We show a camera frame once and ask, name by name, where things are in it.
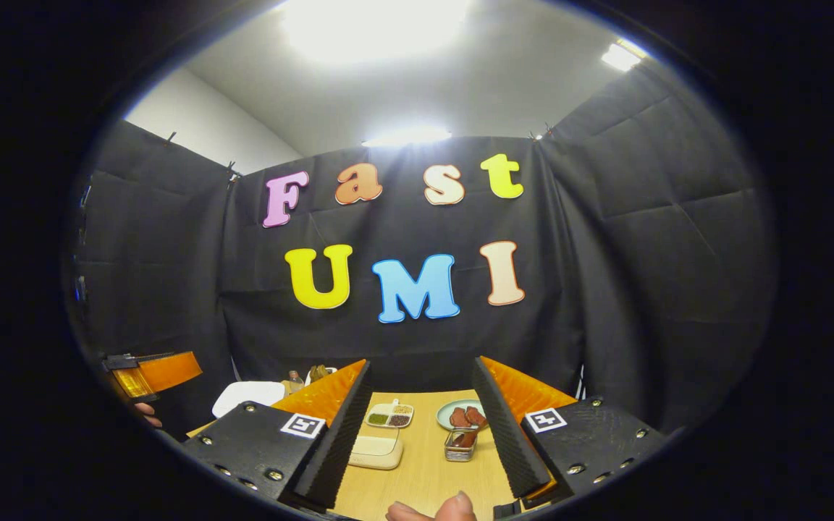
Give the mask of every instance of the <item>finger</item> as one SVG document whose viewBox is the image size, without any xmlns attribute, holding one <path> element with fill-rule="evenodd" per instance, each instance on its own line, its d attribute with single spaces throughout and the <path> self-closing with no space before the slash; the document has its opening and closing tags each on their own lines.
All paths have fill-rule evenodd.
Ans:
<svg viewBox="0 0 834 521">
<path fill-rule="evenodd" d="M 437 511 L 436 521 L 477 521 L 472 507 L 472 500 L 465 492 L 458 494 L 443 502 L 443 507 Z"/>
<path fill-rule="evenodd" d="M 145 415 L 152 416 L 156 414 L 156 411 L 153 411 L 153 407 L 150 407 L 146 403 L 135 403 L 133 406 L 135 406 L 138 411 L 145 413 Z"/>
<path fill-rule="evenodd" d="M 388 521 L 433 521 L 433 517 L 423 515 L 398 501 L 388 507 L 388 513 L 384 515 L 384 518 Z"/>
</svg>

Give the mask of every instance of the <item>bottle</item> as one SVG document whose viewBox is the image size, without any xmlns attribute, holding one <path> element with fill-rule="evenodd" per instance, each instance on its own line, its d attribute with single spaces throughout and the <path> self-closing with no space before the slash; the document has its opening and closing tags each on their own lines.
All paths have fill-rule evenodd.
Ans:
<svg viewBox="0 0 834 521">
<path fill-rule="evenodd" d="M 292 394 L 301 390 L 304 387 L 304 380 L 298 376 L 297 370 L 289 370 L 288 372 L 288 394 Z"/>
</svg>

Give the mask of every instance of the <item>orange letter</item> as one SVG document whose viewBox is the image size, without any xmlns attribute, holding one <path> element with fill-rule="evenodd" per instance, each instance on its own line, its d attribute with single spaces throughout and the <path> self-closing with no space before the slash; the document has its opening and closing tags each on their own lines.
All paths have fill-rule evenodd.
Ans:
<svg viewBox="0 0 834 521">
<path fill-rule="evenodd" d="M 453 165 L 433 165 L 424 171 L 426 200 L 432 205 L 454 205 L 466 196 L 466 189 L 456 181 L 462 174 Z"/>
<path fill-rule="evenodd" d="M 487 258 L 491 270 L 491 294 L 487 303 L 492 306 L 506 306 L 523 300 L 526 293 L 517 287 L 517 274 L 513 270 L 513 241 L 497 241 L 485 244 L 478 250 Z"/>
<path fill-rule="evenodd" d="M 369 201 L 382 192 L 382 186 L 378 184 L 378 169 L 371 163 L 358 163 L 341 171 L 337 181 L 340 182 L 337 202 L 341 205 L 354 204 L 360 199 Z"/>
</svg>

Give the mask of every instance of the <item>plate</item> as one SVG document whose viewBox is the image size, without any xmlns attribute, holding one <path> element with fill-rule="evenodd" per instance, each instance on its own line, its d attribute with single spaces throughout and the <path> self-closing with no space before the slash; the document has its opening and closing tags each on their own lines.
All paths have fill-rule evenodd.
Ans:
<svg viewBox="0 0 834 521">
<path fill-rule="evenodd" d="M 282 398 L 285 398 L 285 386 L 280 382 L 234 382 L 218 396 L 211 413 L 220 418 L 246 400 L 272 405 Z"/>
<path fill-rule="evenodd" d="M 476 408 L 482 416 L 487 418 L 486 413 L 484 413 L 484 408 L 481 406 L 481 402 L 478 402 L 477 399 L 457 399 L 453 403 L 447 403 L 446 405 L 440 407 L 439 411 L 437 411 L 437 422 L 446 430 L 454 429 L 452 423 L 450 423 L 450 416 L 452 415 L 452 412 L 456 410 L 456 407 L 465 409 L 469 405 Z"/>
</svg>

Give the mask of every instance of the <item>blue letter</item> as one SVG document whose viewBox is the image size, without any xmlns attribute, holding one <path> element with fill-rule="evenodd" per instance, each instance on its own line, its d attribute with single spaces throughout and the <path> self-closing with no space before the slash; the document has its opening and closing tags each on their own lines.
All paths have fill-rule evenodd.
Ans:
<svg viewBox="0 0 834 521">
<path fill-rule="evenodd" d="M 394 323 L 404 320 L 404 313 L 397 306 L 400 300 L 411 318 L 420 317 L 424 301 L 430 299 L 426 308 L 428 318 L 457 316 L 459 306 L 452 298 L 450 267 L 455 263 L 451 255 L 431 255 L 424 261 L 417 281 L 410 277 L 400 260 L 380 260 L 373 264 L 371 271 L 378 276 L 382 285 L 382 314 L 378 322 Z"/>
</svg>

